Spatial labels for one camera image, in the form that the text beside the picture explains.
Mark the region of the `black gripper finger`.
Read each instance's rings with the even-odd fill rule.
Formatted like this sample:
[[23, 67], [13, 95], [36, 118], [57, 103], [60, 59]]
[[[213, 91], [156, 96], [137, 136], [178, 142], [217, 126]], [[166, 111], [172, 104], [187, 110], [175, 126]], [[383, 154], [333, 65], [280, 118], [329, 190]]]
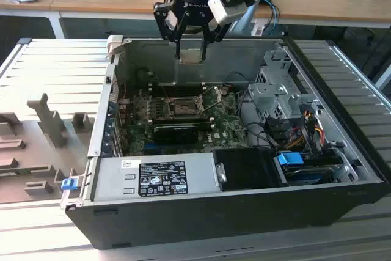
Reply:
[[[176, 59], [180, 58], [180, 42], [187, 27], [187, 9], [183, 6], [184, 2], [157, 2], [153, 5], [153, 16], [162, 39], [174, 42], [176, 45]], [[173, 29], [166, 22], [170, 12], [177, 19]]]
[[201, 60], [206, 59], [206, 51], [209, 44], [214, 42], [220, 42], [225, 37], [226, 33], [230, 29], [231, 23], [218, 24], [211, 20], [207, 21], [204, 19], [200, 20], [200, 27], [202, 29], [202, 46], [201, 46]]

